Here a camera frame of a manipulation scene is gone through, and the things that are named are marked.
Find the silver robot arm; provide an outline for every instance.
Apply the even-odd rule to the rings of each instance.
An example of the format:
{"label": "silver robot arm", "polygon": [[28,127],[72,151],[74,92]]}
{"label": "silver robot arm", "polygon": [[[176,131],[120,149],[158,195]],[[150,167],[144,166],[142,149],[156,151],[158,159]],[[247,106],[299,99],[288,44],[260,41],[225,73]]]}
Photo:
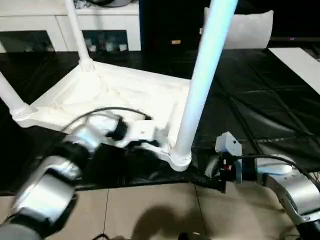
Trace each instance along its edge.
{"label": "silver robot arm", "polygon": [[[229,132],[217,137],[215,150],[223,161],[221,169],[234,168],[233,179],[242,183],[244,169],[241,144]],[[275,155],[292,161],[285,156]],[[259,185],[270,188],[296,225],[303,240],[320,239],[320,187],[292,165],[268,157],[251,158]]]}
{"label": "silver robot arm", "polygon": [[11,215],[0,226],[0,239],[40,240],[61,230],[77,201],[75,181],[100,144],[123,148],[135,141],[154,142],[157,129],[150,127],[152,120],[144,122],[125,123],[109,112],[90,115],[52,149],[17,192]]}
{"label": "silver robot arm", "polygon": [[303,240],[320,239],[320,192],[292,166],[276,159],[255,159],[257,183],[270,188]]}

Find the black mat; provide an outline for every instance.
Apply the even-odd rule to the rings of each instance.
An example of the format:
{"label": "black mat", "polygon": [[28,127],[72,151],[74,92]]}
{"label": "black mat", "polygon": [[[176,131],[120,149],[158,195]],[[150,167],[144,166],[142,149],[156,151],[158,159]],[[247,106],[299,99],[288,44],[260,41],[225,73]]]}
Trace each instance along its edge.
{"label": "black mat", "polygon": [[[93,55],[95,61],[190,79],[196,52],[145,56],[140,52]],[[31,104],[78,64],[75,52],[0,54],[0,71]],[[204,177],[215,139],[230,131],[243,153],[283,154],[309,171],[320,171],[320,95],[268,50],[222,53],[185,172],[145,151],[103,146],[89,163],[79,189],[193,182],[215,188]],[[37,165],[34,153],[54,131],[20,128],[0,104],[0,194],[12,194]]]}

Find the black cable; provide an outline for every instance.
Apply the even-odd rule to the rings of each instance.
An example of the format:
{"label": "black cable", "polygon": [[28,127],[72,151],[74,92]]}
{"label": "black cable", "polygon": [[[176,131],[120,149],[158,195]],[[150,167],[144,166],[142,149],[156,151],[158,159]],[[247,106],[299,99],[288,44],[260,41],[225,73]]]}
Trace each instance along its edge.
{"label": "black cable", "polygon": [[305,169],[303,169],[301,166],[299,166],[296,162],[288,160],[284,157],[281,156],[273,156],[273,155],[246,155],[246,156],[233,156],[232,159],[234,160],[238,160],[238,159],[276,159],[282,162],[285,162],[291,166],[294,166],[301,174],[303,174],[304,176],[306,176],[307,179],[309,179],[315,186],[316,188],[319,190],[320,192],[320,183],[318,183],[318,181],[316,181],[310,173],[308,173]]}
{"label": "black cable", "polygon": [[62,128],[60,130],[61,133],[63,133],[65,130],[67,130],[72,124],[74,124],[75,122],[79,121],[80,119],[82,118],[85,118],[91,114],[94,114],[94,113],[98,113],[98,112],[103,112],[103,111],[107,111],[107,110],[122,110],[122,111],[128,111],[128,112],[133,112],[133,113],[136,113],[136,114],[140,114],[140,115],[143,115],[145,117],[146,120],[151,120],[152,117],[145,114],[144,112],[142,111],[139,111],[139,110],[135,110],[135,109],[132,109],[132,108],[129,108],[129,107],[121,107],[121,106],[107,106],[107,107],[101,107],[101,108],[97,108],[95,110],[92,110],[92,111],[88,111],[80,116],[78,116],[76,119],[74,119],[73,121],[71,121],[69,124],[67,124],[64,128]]}
{"label": "black cable", "polygon": [[[129,107],[121,107],[121,106],[107,106],[107,107],[101,107],[101,108],[97,108],[95,110],[92,110],[92,111],[88,111],[80,116],[78,116],[77,118],[75,118],[73,121],[71,121],[70,123],[68,123],[64,128],[62,128],[59,132],[59,133],[63,133],[64,131],[66,131],[72,124],[74,124],[75,122],[79,121],[80,119],[82,118],[85,118],[87,116],[90,116],[94,113],[98,113],[98,112],[103,112],[103,111],[107,111],[107,110],[120,110],[120,111],[128,111],[128,112],[133,112],[133,113],[137,113],[137,114],[140,114],[140,115],[143,115],[144,116],[144,119],[145,120],[152,120],[152,117],[145,114],[144,112],[142,111],[139,111],[139,110],[135,110],[133,108],[129,108]],[[59,136],[56,136],[56,137],[53,137],[54,139],[51,140],[51,142],[48,144],[48,146],[46,147],[46,151],[44,151],[43,154],[37,154],[38,157],[36,158],[40,158],[42,159],[43,157],[47,156],[47,153],[50,152],[52,150],[52,147],[54,147],[54,145],[60,140],[60,135]]]}
{"label": "black cable", "polygon": [[110,238],[104,233],[99,234],[98,236],[94,237],[92,240],[98,240],[100,238],[110,240]]}

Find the beige floor tile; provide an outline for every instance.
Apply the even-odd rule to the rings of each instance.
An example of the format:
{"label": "beige floor tile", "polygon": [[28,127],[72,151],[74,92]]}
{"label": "beige floor tile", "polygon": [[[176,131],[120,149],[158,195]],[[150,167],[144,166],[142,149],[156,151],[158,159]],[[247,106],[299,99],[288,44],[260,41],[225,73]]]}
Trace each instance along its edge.
{"label": "beige floor tile", "polygon": [[111,238],[177,240],[181,232],[204,233],[193,184],[110,189],[104,232]]}
{"label": "beige floor tile", "polygon": [[103,233],[108,190],[80,191],[66,226],[49,240],[91,240]]}
{"label": "beige floor tile", "polygon": [[13,199],[12,196],[0,197],[0,223],[2,223],[9,215]]}
{"label": "beige floor tile", "polygon": [[227,184],[227,194],[196,187],[207,236],[219,240],[277,240],[297,234],[277,197],[255,183]]}

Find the white table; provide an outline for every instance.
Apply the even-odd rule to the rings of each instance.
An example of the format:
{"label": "white table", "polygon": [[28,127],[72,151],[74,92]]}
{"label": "white table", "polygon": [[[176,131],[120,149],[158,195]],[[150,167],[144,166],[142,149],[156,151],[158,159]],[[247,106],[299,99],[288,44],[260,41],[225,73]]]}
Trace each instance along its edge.
{"label": "white table", "polygon": [[269,50],[320,94],[320,62],[301,48],[270,48]]}

